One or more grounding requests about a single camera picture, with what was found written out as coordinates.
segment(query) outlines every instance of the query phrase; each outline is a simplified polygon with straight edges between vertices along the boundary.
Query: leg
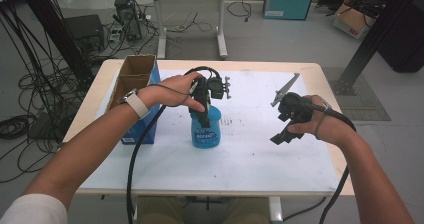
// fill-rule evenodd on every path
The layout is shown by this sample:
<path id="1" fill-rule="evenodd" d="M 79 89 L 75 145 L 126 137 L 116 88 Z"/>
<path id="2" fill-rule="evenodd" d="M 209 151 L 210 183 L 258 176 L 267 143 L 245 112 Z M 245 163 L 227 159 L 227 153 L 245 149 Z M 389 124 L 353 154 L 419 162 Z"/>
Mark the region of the leg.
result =
<path id="1" fill-rule="evenodd" d="M 219 55 L 222 58 L 228 57 L 227 46 L 225 45 L 225 37 L 224 37 L 224 8 L 225 3 L 224 0 L 219 0 L 219 24 L 218 24 L 218 47 L 219 47 Z"/>
<path id="2" fill-rule="evenodd" d="M 159 0 L 154 0 L 155 10 L 156 10 L 156 19 L 158 22 L 159 29 L 159 45 L 158 45 L 158 59 L 165 59 L 165 49 L 166 49 L 166 29 L 163 27 L 162 23 L 162 10 Z"/>
<path id="3" fill-rule="evenodd" d="M 268 198 L 243 197 L 230 201 L 224 224 L 269 224 L 269 221 Z"/>
<path id="4" fill-rule="evenodd" d="M 280 197 L 269 197 L 270 222 L 273 224 L 283 223 L 283 212 Z"/>
<path id="5" fill-rule="evenodd" d="M 137 222 L 139 224 L 184 224 L 183 209 L 176 197 L 139 196 Z"/>

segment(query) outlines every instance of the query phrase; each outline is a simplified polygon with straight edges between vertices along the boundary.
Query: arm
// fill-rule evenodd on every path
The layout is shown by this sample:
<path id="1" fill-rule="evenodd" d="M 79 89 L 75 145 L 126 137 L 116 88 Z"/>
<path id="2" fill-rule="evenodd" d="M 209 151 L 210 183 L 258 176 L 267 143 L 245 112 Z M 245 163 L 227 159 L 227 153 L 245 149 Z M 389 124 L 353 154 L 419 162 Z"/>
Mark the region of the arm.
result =
<path id="1" fill-rule="evenodd" d="M 180 93 L 188 93 L 192 80 L 199 76 L 201 74 L 192 72 L 186 76 L 168 78 L 160 84 Z M 156 104 L 183 104 L 204 111 L 203 105 L 192 98 L 159 86 L 143 88 L 137 95 L 148 108 Z M 47 194 L 69 208 L 78 187 L 137 120 L 137 114 L 128 104 L 116 106 L 72 138 L 37 174 L 23 194 Z"/>
<path id="2" fill-rule="evenodd" d="M 322 105 L 318 96 L 309 98 Z M 349 167 L 361 223 L 414 223 L 369 144 L 347 124 L 315 111 L 310 122 L 289 126 L 288 131 L 312 133 L 340 148 Z"/>

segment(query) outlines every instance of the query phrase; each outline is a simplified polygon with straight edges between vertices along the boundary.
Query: white wristband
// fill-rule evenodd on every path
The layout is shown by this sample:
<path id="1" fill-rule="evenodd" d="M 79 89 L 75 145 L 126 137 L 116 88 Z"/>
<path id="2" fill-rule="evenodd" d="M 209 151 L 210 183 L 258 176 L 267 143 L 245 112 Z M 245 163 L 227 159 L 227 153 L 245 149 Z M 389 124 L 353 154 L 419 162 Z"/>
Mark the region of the white wristband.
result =
<path id="1" fill-rule="evenodd" d="M 146 105 L 144 105 L 143 101 L 141 101 L 136 94 L 127 97 L 126 101 L 134 109 L 140 119 L 149 112 L 149 109 L 146 107 Z"/>

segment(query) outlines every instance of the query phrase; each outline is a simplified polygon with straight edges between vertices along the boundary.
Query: blue box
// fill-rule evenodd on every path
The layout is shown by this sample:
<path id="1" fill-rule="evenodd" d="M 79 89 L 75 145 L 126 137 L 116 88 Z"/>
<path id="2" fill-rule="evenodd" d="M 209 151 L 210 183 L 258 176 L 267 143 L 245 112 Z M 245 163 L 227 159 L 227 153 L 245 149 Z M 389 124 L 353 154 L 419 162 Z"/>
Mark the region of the blue box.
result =
<path id="1" fill-rule="evenodd" d="M 119 105 L 117 100 L 133 88 L 144 88 L 149 84 L 160 82 L 159 69 L 154 55 L 127 56 L 116 80 L 114 90 L 109 102 L 108 110 Z M 160 105 L 150 108 L 149 113 L 138 120 L 121 138 L 124 145 L 135 145 L 146 127 L 159 111 Z M 155 141 L 156 123 L 147 134 L 142 144 L 153 144 Z"/>
<path id="2" fill-rule="evenodd" d="M 305 20 L 312 0 L 265 0 L 266 19 Z"/>

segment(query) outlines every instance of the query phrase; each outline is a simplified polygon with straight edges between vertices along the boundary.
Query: white table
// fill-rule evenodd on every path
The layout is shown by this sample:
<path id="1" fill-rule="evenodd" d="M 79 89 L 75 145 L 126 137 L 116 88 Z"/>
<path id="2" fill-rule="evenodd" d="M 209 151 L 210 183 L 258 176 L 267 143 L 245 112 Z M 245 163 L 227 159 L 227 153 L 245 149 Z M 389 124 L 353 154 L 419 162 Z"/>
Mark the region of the white table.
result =
<path id="1" fill-rule="evenodd" d="M 165 58 L 166 50 L 166 28 L 163 27 L 162 14 L 164 12 L 175 11 L 218 11 L 219 24 L 217 26 L 217 39 L 219 46 L 219 53 L 222 58 L 228 56 L 227 47 L 225 45 L 224 37 L 224 1 L 225 0 L 153 0 L 155 3 L 156 16 L 159 28 L 159 46 L 158 46 L 158 59 Z"/>
<path id="2" fill-rule="evenodd" d="M 108 60 L 102 65 L 64 142 L 96 118 L 122 62 Z M 201 65 L 212 67 L 221 75 L 232 75 L 233 98 L 212 100 L 223 112 L 223 134 L 219 146 L 206 150 L 191 145 L 187 108 L 167 108 L 159 119 L 155 144 L 142 146 L 138 154 L 133 178 L 134 194 L 329 196 L 334 192 L 337 177 L 341 176 L 346 165 L 337 148 L 310 135 L 280 146 L 269 141 L 285 126 L 277 118 L 276 107 L 271 108 L 269 103 L 273 100 L 274 91 L 284 85 L 294 72 L 299 72 L 301 78 L 293 90 L 301 95 L 319 94 L 339 110 L 317 64 L 159 60 L 158 65 L 162 78 Z M 271 81 L 264 80 L 266 77 L 270 77 Z M 258 98 L 250 98 L 249 92 L 258 93 Z M 252 124 L 255 119 L 258 119 L 258 124 Z M 125 193 L 132 150 L 133 146 L 118 144 L 78 193 Z M 342 194 L 353 194 L 350 180 Z"/>

